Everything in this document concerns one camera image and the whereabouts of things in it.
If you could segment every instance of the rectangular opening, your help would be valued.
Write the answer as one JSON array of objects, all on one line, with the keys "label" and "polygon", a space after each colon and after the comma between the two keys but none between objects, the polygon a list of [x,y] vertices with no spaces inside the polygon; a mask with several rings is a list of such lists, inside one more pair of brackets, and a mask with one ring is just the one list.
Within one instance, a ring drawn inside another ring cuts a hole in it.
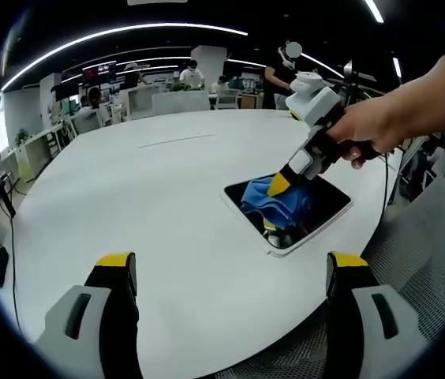
[{"label": "rectangular opening", "polygon": [[[235,203],[240,211],[242,206],[241,199],[249,182],[250,180],[233,184],[224,189],[226,195]],[[350,203],[350,197],[321,177],[316,177],[312,181],[305,179],[303,186],[308,187],[310,201],[309,209],[303,212],[305,216],[300,222],[301,226],[295,228],[290,227],[285,231],[279,231],[279,236],[270,236],[270,232],[265,229],[263,217],[260,213],[251,212],[244,214],[242,212],[245,218],[259,231],[263,238],[277,249],[287,249],[299,242],[312,232],[321,228]]]},{"label": "rectangular opening", "polygon": [[389,307],[389,303],[382,294],[374,294],[372,295],[372,299],[382,321],[383,336],[386,340],[389,340],[398,334],[395,316]]},{"label": "rectangular opening", "polygon": [[90,299],[90,294],[80,294],[73,304],[72,311],[70,312],[68,321],[66,323],[65,334],[74,340],[79,338],[80,325],[82,324],[84,312],[88,307]]}]

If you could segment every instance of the ceiling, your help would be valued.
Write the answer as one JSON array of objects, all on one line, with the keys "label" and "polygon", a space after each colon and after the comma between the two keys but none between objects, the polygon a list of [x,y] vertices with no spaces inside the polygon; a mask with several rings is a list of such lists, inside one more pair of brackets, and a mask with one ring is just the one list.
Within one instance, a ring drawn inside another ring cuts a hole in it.
[{"label": "ceiling", "polygon": [[[434,47],[437,37],[425,27],[427,20],[413,16],[413,8],[405,0],[375,0],[385,24],[375,21],[363,0],[270,2],[271,6],[262,1],[245,0],[189,0],[185,4],[140,6],[128,6],[126,0],[33,2],[17,19],[9,35],[5,77],[0,77],[0,84],[39,56],[71,40],[102,30],[156,22],[209,24],[241,30],[249,36],[195,28],[119,32],[58,52],[29,70],[8,89],[38,83],[53,72],[68,70],[65,76],[69,77],[79,73],[83,63],[105,59],[108,55],[118,62],[189,56],[190,50],[198,44],[227,47],[231,58],[266,63],[267,52],[287,38],[298,41],[304,53],[339,72],[342,72],[342,65],[353,59],[355,69],[377,79],[377,83],[368,84],[389,91],[398,86],[391,59],[394,54],[400,58],[407,79],[424,73],[438,55],[432,48],[427,54],[418,56],[414,48],[417,41],[424,46],[431,40]],[[312,68],[310,61],[304,61],[304,69]]]}]

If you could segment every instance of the blue cloth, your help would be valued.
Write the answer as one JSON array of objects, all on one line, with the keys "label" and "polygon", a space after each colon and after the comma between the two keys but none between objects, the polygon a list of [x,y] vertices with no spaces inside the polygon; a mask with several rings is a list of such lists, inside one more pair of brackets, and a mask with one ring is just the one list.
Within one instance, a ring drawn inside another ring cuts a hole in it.
[{"label": "blue cloth", "polygon": [[272,179],[270,176],[250,181],[241,199],[241,210],[245,214],[259,212],[283,230],[296,227],[309,210],[309,189],[307,186],[291,186],[285,192],[269,197],[267,191]]}]

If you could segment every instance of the white round table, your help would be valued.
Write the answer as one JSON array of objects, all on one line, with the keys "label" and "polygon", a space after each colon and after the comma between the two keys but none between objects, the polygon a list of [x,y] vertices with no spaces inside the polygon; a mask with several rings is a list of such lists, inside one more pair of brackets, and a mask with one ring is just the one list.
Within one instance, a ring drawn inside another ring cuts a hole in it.
[{"label": "white round table", "polygon": [[[355,171],[340,160],[323,177],[353,206],[287,257],[267,255],[224,188],[279,170],[308,130],[285,111],[204,111],[77,137],[14,219],[26,338],[39,337],[46,312],[98,259],[125,251],[136,254],[144,377],[214,373],[283,337],[324,300],[327,253],[361,254],[383,205],[384,162]],[[389,195],[400,159],[389,159]],[[0,299],[13,319],[11,272]]]}]

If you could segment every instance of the human hand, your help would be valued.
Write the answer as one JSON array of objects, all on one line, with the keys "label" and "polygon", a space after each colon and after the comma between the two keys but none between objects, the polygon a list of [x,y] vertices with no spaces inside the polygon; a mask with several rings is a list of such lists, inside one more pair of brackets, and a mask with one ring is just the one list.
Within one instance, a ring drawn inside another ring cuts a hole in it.
[{"label": "human hand", "polygon": [[[343,117],[327,131],[338,143],[345,140],[371,141],[375,151],[390,152],[402,140],[401,130],[391,117],[391,105],[386,96],[368,99],[346,108]],[[361,150],[353,146],[343,156],[352,167],[361,168],[365,162]]]}]

